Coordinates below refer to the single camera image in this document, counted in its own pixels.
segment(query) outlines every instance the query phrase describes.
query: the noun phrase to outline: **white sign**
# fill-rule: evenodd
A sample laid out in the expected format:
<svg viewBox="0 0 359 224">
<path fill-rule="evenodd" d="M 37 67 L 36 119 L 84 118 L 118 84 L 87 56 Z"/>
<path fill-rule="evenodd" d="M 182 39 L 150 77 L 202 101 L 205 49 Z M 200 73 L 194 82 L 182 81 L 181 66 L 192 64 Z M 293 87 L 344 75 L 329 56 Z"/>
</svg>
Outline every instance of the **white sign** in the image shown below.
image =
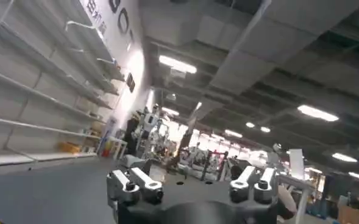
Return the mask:
<svg viewBox="0 0 359 224">
<path fill-rule="evenodd" d="M 304 161 L 302 159 L 302 149 L 290 150 L 290 169 L 291 176 L 304 180 Z"/>
</svg>

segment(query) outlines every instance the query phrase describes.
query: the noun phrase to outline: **machine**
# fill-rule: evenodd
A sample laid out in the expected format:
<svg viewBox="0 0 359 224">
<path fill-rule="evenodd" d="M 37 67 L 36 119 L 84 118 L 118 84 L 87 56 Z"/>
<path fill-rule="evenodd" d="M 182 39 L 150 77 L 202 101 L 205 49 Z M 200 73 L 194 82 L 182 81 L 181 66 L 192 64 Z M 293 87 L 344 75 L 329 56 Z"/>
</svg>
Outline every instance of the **machine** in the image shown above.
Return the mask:
<svg viewBox="0 0 359 224">
<path fill-rule="evenodd" d="M 107 199 L 119 224 L 270 224 L 281 203 L 277 182 L 275 169 L 260 175 L 248 166 L 231 182 L 162 184 L 131 167 L 107 175 Z"/>
</svg>

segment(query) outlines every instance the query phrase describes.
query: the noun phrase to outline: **yellow box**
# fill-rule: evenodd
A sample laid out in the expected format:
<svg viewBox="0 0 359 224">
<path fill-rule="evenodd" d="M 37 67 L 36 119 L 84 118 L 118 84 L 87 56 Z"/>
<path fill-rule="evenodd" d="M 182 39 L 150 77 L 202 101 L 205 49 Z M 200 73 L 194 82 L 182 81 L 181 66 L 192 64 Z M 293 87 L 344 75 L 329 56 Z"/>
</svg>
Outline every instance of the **yellow box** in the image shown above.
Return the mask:
<svg viewBox="0 0 359 224">
<path fill-rule="evenodd" d="M 80 147 L 70 142 L 60 142 L 59 149 L 63 152 L 70 152 L 70 153 L 80 152 Z"/>
</svg>

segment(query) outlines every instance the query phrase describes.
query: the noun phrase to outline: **cardboard box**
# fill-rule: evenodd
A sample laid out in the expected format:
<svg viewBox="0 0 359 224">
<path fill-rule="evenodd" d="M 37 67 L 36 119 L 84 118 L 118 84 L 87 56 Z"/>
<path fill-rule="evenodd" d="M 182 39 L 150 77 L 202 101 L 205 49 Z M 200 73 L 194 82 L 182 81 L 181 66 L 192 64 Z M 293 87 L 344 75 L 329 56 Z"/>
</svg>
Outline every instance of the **cardboard box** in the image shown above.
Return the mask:
<svg viewBox="0 0 359 224">
<path fill-rule="evenodd" d="M 359 210 L 349 206 L 341 206 L 338 221 L 340 224 L 359 224 Z"/>
<path fill-rule="evenodd" d="M 70 142 L 60 142 L 59 149 L 62 152 L 79 153 L 80 147 Z"/>
</svg>

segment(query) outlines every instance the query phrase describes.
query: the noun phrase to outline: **pole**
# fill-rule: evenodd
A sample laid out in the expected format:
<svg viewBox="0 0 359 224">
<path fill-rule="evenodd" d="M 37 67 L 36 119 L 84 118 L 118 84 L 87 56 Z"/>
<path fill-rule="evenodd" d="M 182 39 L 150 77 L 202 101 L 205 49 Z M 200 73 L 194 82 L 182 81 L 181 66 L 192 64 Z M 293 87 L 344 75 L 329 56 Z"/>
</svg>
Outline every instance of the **pole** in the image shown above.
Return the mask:
<svg viewBox="0 0 359 224">
<path fill-rule="evenodd" d="M 208 156 L 206 157 L 206 162 L 205 162 L 204 170 L 202 171 L 201 181 L 204 181 L 204 180 L 205 180 L 206 171 L 207 171 L 207 169 L 208 169 L 208 167 L 209 167 L 209 164 L 210 164 L 211 153 L 212 153 L 212 151 L 209 151 L 209 150 L 208 150 Z"/>
</svg>

